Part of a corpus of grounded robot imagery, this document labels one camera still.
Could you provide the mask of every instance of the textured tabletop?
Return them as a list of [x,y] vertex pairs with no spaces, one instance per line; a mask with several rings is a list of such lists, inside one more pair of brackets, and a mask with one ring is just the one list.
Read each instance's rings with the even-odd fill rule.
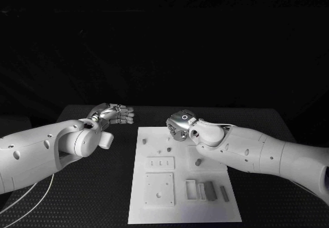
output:
[[[58,122],[81,119],[94,105],[69,105]],[[127,225],[134,170],[137,128],[166,126],[170,115],[182,109],[212,123],[234,124],[258,130],[271,137],[294,142],[273,109],[134,107],[134,124],[114,124],[109,150],[99,147],[88,158],[55,174],[42,203],[13,227],[107,228],[107,227],[329,227],[329,207],[288,180],[228,168],[242,223]],[[40,181],[23,200],[0,215],[10,224],[39,202],[50,182]],[[7,205],[29,188],[13,192]]]

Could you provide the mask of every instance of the robotic hand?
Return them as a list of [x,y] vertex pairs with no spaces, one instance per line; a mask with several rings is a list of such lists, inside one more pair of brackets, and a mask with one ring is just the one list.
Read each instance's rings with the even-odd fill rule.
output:
[[288,179],[329,204],[329,148],[284,142],[248,128],[208,123],[189,110],[166,121],[176,141],[187,136],[197,152],[244,172]]
[[49,177],[68,164],[88,157],[96,146],[108,149],[109,124],[133,124],[134,109],[99,104],[85,119],[68,120],[0,138],[0,194]]

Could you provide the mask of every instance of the white cable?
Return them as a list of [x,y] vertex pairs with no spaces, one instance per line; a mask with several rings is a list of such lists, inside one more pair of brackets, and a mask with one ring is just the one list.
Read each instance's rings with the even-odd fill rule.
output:
[[232,124],[209,123],[209,122],[206,122],[203,119],[199,119],[199,121],[200,121],[202,123],[208,124],[208,125],[222,125],[222,126],[234,126],[234,127],[235,127],[235,125],[232,125]]
[[33,184],[32,188],[27,190],[27,192],[24,193],[24,195],[14,201],[14,203],[11,203],[10,206],[7,206],[7,208],[0,212],[0,214],[20,201],[20,199],[27,195],[27,193],[30,192],[30,190],[34,188],[37,182]]
[[[40,201],[39,201],[39,203],[42,202],[42,200],[43,200],[43,198],[46,197],[46,194],[47,194],[47,191],[49,191],[49,189],[50,189],[50,186],[52,186],[52,183],[53,183],[53,176],[52,176],[52,180],[50,180],[50,184],[49,184],[49,187],[47,187],[47,190],[46,190],[46,193],[45,193],[45,195],[43,195],[43,197],[42,197],[42,199],[40,199]],[[30,212],[32,212],[32,210],[37,207],[37,205],[39,205],[39,203],[36,204],[36,206],[30,209],[30,211],[13,222],[13,223],[10,223],[4,228],[7,228],[11,224],[14,224]]]

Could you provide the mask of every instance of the black background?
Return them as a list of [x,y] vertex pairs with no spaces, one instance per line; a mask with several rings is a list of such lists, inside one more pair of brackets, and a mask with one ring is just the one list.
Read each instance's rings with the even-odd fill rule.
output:
[[37,127],[69,104],[274,108],[329,146],[329,10],[307,4],[1,3],[0,114]]

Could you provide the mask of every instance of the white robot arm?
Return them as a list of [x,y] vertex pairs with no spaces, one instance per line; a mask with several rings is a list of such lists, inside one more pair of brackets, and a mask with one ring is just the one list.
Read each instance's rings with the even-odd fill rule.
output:
[[69,120],[0,138],[0,194],[49,177],[68,164],[88,157],[96,146],[108,149],[109,124],[133,123],[133,108],[99,104],[85,119]]
[[231,124],[208,123],[189,110],[166,121],[174,140],[190,137],[197,152],[244,172],[280,176],[329,204],[329,148],[284,142]]

